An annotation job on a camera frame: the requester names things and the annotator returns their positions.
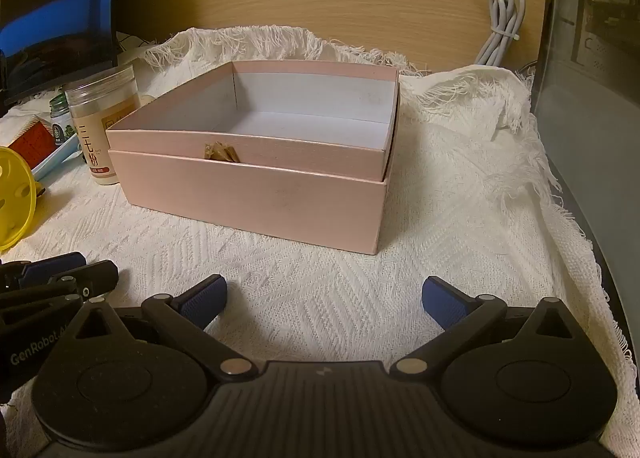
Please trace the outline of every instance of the yellow disc with holes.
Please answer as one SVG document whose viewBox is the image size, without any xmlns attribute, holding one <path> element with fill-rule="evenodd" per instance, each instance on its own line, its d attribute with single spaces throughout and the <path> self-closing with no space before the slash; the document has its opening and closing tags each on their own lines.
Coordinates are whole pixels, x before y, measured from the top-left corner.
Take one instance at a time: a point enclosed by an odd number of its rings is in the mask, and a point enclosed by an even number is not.
<svg viewBox="0 0 640 458">
<path fill-rule="evenodd" d="M 27 232 L 36 210 L 36 195 L 29 165 L 12 149 L 0 146 L 0 251 Z"/>
</svg>

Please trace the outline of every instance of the textured white fabric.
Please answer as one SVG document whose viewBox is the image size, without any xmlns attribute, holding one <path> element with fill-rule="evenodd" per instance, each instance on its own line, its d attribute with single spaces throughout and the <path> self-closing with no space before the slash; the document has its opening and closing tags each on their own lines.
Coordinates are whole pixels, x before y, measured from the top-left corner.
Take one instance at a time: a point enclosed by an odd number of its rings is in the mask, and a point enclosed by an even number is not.
<svg viewBox="0 0 640 458">
<path fill-rule="evenodd" d="M 250 58 L 383 62 L 411 70 L 400 56 L 328 44 L 292 28 L 190 29 L 145 54 L 155 70 L 143 60 L 135 69 L 140 92 L 158 96 L 223 61 Z M 177 294 L 221 273 L 230 297 L 208 331 L 257 361 L 381 359 L 388 366 L 440 332 L 420 305 L 429 275 L 510 305 L 557 295 L 618 384 L 603 443 L 617 456 L 640 456 L 636 371 L 618 341 L 590 243 L 551 200 L 554 179 L 526 87 L 507 70 L 471 66 L 402 76 L 401 97 L 376 256 L 130 206 L 119 185 L 96 185 L 76 157 L 45 179 L 30 234 L 2 257 L 81 251 L 89 261 L 110 258 L 120 268 L 109 297 L 114 306 L 138 305 L 156 292 Z M 22 388 L 14 407 L 3 409 L 20 458 L 46 442 L 29 391 Z"/>
</svg>

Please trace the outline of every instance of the bundled cord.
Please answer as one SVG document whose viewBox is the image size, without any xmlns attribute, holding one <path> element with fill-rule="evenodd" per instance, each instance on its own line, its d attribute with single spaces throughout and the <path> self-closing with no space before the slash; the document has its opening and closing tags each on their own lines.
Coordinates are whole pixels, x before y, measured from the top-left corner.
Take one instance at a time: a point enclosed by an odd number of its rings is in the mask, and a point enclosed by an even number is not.
<svg viewBox="0 0 640 458">
<path fill-rule="evenodd" d="M 500 66 L 511 42 L 519 39 L 524 11 L 525 0 L 489 0 L 492 34 L 482 45 L 476 64 Z"/>
</svg>

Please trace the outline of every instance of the pink cardboard box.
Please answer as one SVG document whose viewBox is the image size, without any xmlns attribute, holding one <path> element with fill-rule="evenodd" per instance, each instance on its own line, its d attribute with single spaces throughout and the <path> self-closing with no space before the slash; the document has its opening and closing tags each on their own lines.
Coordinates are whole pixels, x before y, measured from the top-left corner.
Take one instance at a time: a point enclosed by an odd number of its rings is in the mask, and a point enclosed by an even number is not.
<svg viewBox="0 0 640 458">
<path fill-rule="evenodd" d="M 226 63 L 107 131 L 130 203 L 375 254 L 398 106 L 392 67 Z M 239 164 L 204 159 L 233 146 Z"/>
</svg>

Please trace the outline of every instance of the red object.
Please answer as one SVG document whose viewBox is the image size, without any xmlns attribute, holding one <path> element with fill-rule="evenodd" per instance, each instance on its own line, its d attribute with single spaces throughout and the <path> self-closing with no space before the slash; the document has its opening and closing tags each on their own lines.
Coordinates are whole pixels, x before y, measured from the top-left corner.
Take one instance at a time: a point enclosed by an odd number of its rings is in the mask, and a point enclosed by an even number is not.
<svg viewBox="0 0 640 458">
<path fill-rule="evenodd" d="M 20 135 L 9 148 L 18 153 L 33 169 L 56 151 L 56 142 L 53 135 L 38 121 Z"/>
</svg>

